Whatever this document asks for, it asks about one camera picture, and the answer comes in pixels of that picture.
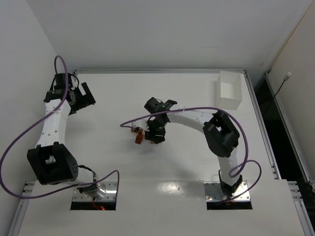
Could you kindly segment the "white perforated box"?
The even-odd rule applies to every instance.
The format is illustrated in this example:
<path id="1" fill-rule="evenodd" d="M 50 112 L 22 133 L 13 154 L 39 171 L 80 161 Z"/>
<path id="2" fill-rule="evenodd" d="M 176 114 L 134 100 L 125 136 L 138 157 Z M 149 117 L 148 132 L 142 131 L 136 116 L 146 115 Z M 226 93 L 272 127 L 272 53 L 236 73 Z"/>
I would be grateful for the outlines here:
<path id="1" fill-rule="evenodd" d="M 221 71 L 216 82 L 216 106 L 237 110 L 242 102 L 242 74 Z"/>

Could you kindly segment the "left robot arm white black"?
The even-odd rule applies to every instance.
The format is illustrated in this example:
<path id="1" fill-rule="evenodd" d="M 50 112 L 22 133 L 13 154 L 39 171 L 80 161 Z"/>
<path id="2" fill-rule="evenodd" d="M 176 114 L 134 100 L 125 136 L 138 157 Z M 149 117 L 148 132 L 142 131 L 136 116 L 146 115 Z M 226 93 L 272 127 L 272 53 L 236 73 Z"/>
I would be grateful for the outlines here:
<path id="1" fill-rule="evenodd" d="M 48 118 L 35 148 L 28 150 L 27 159 L 40 184 L 76 184 L 80 193 L 92 196 L 99 190 L 96 173 L 78 165 L 65 146 L 68 116 L 96 103 L 87 83 L 74 84 L 75 77 L 70 73 L 54 76 L 44 99 Z"/>

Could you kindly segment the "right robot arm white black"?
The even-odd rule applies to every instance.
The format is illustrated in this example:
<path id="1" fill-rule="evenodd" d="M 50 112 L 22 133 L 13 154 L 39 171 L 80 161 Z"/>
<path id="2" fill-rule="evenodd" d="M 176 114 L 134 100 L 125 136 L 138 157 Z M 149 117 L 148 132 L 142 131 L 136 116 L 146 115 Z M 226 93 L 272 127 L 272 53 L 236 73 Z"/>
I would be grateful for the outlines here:
<path id="1" fill-rule="evenodd" d="M 242 182 L 241 174 L 232 177 L 230 171 L 237 168 L 237 146 L 240 133 L 234 126 L 228 115 L 222 111 L 214 114 L 197 110 L 173 112 L 183 109 L 176 101 L 158 101 L 150 98 L 144 108 L 155 116 L 147 121 L 148 130 L 144 138 L 154 144 L 165 141 L 165 126 L 168 123 L 177 123 L 188 126 L 204 134 L 210 151 L 218 157 L 220 165 L 220 186 L 223 193 L 232 197 Z"/>

